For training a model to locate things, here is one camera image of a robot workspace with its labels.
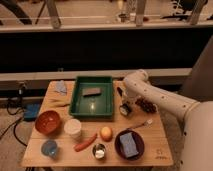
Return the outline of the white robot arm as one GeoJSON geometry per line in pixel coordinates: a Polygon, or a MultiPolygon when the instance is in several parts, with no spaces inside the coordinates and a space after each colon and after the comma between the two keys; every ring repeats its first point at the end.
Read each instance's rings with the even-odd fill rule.
{"type": "Polygon", "coordinates": [[[180,171],[213,171],[213,101],[199,102],[154,87],[142,69],[126,75],[123,82],[128,100],[142,96],[185,123],[180,171]]]}

